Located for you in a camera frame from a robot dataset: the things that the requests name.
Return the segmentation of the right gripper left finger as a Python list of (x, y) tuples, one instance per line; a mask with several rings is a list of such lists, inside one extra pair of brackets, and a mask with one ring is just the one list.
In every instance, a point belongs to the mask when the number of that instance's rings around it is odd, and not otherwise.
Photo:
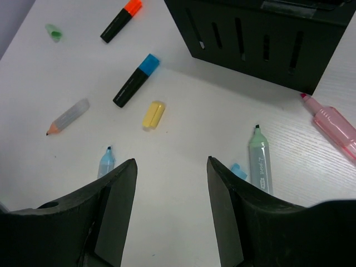
[(129, 159), (36, 209), (1, 212), (2, 266), (120, 266), (136, 191)]

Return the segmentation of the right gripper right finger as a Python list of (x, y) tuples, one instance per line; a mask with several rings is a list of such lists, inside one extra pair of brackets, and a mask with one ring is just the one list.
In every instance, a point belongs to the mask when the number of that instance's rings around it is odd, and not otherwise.
[(207, 182), (222, 266), (354, 266), (355, 201), (302, 207), (207, 160)]

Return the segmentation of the pink highlighter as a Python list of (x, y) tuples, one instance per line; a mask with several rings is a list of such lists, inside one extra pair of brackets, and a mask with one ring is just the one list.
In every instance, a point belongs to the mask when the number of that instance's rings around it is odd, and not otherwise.
[(300, 96), (313, 115), (314, 124), (355, 163), (355, 128), (336, 108), (323, 106), (306, 93), (301, 93)]

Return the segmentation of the blue cap black highlighter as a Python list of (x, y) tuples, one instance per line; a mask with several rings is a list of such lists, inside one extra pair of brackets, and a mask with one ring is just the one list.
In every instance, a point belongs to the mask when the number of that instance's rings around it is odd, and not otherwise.
[(157, 57), (148, 54), (113, 98), (113, 103), (119, 108), (123, 108), (157, 69), (159, 64), (160, 60)]

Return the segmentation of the orange cap black highlighter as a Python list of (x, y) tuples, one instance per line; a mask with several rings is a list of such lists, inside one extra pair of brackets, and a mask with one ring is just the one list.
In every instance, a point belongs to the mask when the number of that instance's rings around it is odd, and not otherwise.
[(105, 43), (110, 43), (112, 39), (124, 28), (125, 25), (142, 7), (141, 0), (130, 0), (118, 15), (111, 21), (100, 37)]

